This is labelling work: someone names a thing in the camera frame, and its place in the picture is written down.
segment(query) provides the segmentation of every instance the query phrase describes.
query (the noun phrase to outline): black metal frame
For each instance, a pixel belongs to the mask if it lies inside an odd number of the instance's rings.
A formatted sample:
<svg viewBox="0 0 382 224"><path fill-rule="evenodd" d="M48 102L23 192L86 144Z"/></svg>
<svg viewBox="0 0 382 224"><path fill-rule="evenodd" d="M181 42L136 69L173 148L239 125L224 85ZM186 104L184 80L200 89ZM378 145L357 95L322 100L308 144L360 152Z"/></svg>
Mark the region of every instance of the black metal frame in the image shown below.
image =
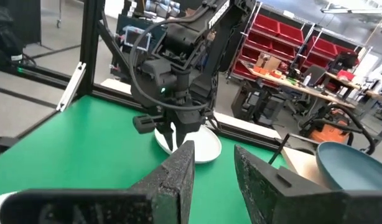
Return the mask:
<svg viewBox="0 0 382 224"><path fill-rule="evenodd" d="M101 15L103 12L104 4L105 0L85 1L83 10L80 61L86 63L86 71L72 103L76 102L82 96L91 95L102 100L116 103L125 107L130 107L134 110L143 112L144 108L138 102L136 102L131 95L94 83L98 48L97 23L100 19L102 19ZM0 71L60 89L65 89L70 80L69 75L40 67L24 67L21 71L19 71L17 68L11 67L0 69ZM33 132L33 130L47 122L50 118L54 117L54 115L57 113L57 111L54 111L53 113L49 114L45 118L41 119L38 123L20 133L17 138L24 138ZM263 147L273 152L276 152L280 146L280 141L277 141L277 139L274 138L252 133L250 131L235 126L230 126L225 123L220 123L219 126L221 127L220 129L213 130L216 134L226 138L234 139L235 141L243 142L256 147Z"/></svg>

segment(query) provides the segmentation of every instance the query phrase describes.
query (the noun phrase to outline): green mat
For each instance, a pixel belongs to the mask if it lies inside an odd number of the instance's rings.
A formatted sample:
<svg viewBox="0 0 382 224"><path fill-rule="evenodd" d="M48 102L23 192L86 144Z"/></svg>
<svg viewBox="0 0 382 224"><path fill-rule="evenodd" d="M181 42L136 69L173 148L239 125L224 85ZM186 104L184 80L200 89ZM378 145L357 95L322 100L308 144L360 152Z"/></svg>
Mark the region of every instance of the green mat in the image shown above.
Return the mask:
<svg viewBox="0 0 382 224"><path fill-rule="evenodd" d="M125 189L167 154L153 133L140 135L137 111L83 97L0 156L0 194L29 189ZM196 165L190 223L250 223L238 188L234 145L268 161L272 152L219 137L222 151ZM278 157L275 167L285 166Z"/></svg>

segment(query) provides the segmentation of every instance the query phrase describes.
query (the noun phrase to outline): cardboard box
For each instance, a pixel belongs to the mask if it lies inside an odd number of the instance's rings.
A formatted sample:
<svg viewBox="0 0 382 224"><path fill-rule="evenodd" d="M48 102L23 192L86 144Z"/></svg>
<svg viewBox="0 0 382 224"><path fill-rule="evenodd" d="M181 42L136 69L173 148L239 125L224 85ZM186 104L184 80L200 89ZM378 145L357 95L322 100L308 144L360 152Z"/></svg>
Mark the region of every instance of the cardboard box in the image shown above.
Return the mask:
<svg viewBox="0 0 382 224"><path fill-rule="evenodd" d="M277 70L279 64L281 64L281 60L279 60L276 57L266 55L266 54L260 54L258 61L256 62L256 66L259 66L263 69L266 69L267 71L271 72L273 70Z"/></svg>

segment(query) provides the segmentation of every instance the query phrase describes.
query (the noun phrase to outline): floor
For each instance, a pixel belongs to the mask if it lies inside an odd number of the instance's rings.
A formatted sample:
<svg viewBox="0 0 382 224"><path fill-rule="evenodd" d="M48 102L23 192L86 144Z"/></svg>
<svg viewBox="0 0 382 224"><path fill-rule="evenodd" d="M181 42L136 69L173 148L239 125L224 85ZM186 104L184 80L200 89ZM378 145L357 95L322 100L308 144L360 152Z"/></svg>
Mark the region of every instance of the floor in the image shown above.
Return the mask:
<svg viewBox="0 0 382 224"><path fill-rule="evenodd" d="M50 11L58 10L58 2L42 0L42 7ZM42 17L42 44L48 48L58 50L80 44L82 31L82 4L73 0L66 0L63 6L63 19L61 29L56 28L56 17ZM115 29L116 21L108 18L109 27ZM79 61L79 48L64 51L58 54L49 55L36 59L39 66L47 67L66 74L72 74ZM25 49L30 56L49 52L45 47L30 45ZM112 78L109 74L109 64L111 53L103 42L99 43L98 60L96 64L95 82L101 83L107 78ZM0 72L0 87L29 95L51 103L58 103L63 91L34 83L22 78L14 77ZM225 77L220 75L219 89L216 110L218 112L231 115L231 101L234 98L238 85L235 82L226 84ZM15 136L38 120L47 116L52 108L40 106L28 101L0 93L0 136ZM373 134L382 129L382 121L368 115L363 123L367 130ZM281 136L287 133L297 133L297 122L288 111L280 112L278 121L274 128ZM292 147L311 147L309 144L290 139ZM356 136L353 146L365 148L368 141L363 136ZM377 147L373 155L382 162L382 143Z"/></svg>

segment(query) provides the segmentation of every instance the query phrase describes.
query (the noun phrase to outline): metal shelving rack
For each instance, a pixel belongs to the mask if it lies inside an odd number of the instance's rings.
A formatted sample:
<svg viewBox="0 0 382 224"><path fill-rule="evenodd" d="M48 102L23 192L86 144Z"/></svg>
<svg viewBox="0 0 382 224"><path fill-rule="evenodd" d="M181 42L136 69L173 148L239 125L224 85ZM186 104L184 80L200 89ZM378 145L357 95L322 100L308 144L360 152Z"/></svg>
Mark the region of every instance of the metal shelving rack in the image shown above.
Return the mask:
<svg viewBox="0 0 382 224"><path fill-rule="evenodd" d="M281 37L274 36L274 35L271 35L271 34L264 32L264 31L255 29L253 27L253 24L255 23L256 18L258 17L259 13L261 12L261 9L265 9L269 13L274 13L280 17L286 17L287 19L290 19L290 20L298 23L301 26L300 30L303 33L303 38L304 38L303 44L297 45L295 43L284 40ZM267 39L270 39L272 41L279 42L280 44L284 44L284 45L293 47L295 52L297 52L297 53L294 55L293 59L290 60L289 58L282 57L281 55L278 55L275 52L267 51L264 49L260 49L259 47L256 47L256 46L252 46L250 44L250 41L248 41L250 33L254 33L254 34L263 36ZM256 2L255 8L254 8L254 13L252 13L251 17L249 18L248 24L247 24L247 26L246 26L246 28L242 34L243 34L243 38L240 40L240 44L238 45L237 53L233 57L231 69L227 73L227 80L229 80L232 77L237 78L237 79L247 79L247 80L252 80L252 81L255 79L255 77L252 74L246 74L246 71L245 72L239 72L239 70L236 69L237 64L238 64L237 62L239 62L239 61L244 61L244 62L248 62L248 63L256 63L257 62L258 57L255 57L255 58L247 57L244 54L244 49L252 50L252 51L256 52L256 55L259 55L260 53L271 55L273 57L276 57L276 58L282 60L283 62L287 62L291 66L293 66L295 63L301 61L301 63L299 63L299 68L303 70L303 69L308 68L308 65L306 65L305 62L307 61L307 59L311 55L315 55L316 57L319 57L322 60L326 60L328 63L335 60L335 57L329 57L328 55L322 54L322 53L314 50L317 42L319 40L321 40L323 34L325 34L331 38L340 40L342 42L346 42L352 46L355 46L354 49L350 49L348 47L344 47L341 44L335 44L341 48L345 48L345 49L348 49L351 51L357 51L358 48L366 47L362 43L358 43L358 42L356 42L356 41L354 41L348 37L344 37L340 34L332 32L331 30L325 29L323 27L319 27L317 24L314 24L313 22L307 21L303 18L300 18L297 16L287 17L286 15L284 15L284 11L275 9L272 6L263 4L261 2Z"/></svg>

